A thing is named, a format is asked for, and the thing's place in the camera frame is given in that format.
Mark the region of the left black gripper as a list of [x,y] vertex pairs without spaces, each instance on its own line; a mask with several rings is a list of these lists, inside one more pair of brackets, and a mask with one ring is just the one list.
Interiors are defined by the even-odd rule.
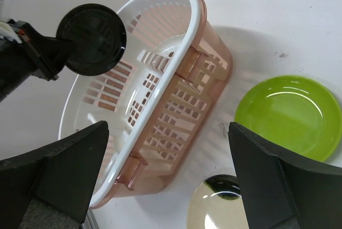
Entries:
[[56,81],[76,49],[74,42],[44,36],[24,21],[15,22],[14,31],[21,44],[1,37],[1,102],[31,75]]

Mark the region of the green plate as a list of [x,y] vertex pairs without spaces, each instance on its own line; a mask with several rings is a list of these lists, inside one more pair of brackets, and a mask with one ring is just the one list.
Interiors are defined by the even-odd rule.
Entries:
[[341,140],[341,107],[325,86],[310,78],[283,75],[252,87],[234,121],[268,141],[323,162]]

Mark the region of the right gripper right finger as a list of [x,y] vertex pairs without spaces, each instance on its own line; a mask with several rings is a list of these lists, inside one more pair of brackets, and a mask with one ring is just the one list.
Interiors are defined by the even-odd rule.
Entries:
[[239,123],[230,123],[228,138],[250,228],[341,228],[341,168]]

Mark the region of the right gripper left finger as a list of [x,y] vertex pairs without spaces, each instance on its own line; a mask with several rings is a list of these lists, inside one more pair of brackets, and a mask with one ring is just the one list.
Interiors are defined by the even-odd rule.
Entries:
[[79,228],[108,142],[97,122],[64,139],[1,160],[1,228]]

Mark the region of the cream plate with black patch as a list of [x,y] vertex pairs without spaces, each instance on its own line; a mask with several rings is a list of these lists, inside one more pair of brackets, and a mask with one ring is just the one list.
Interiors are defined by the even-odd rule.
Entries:
[[249,228],[237,178],[218,174],[203,181],[190,199],[186,227]]

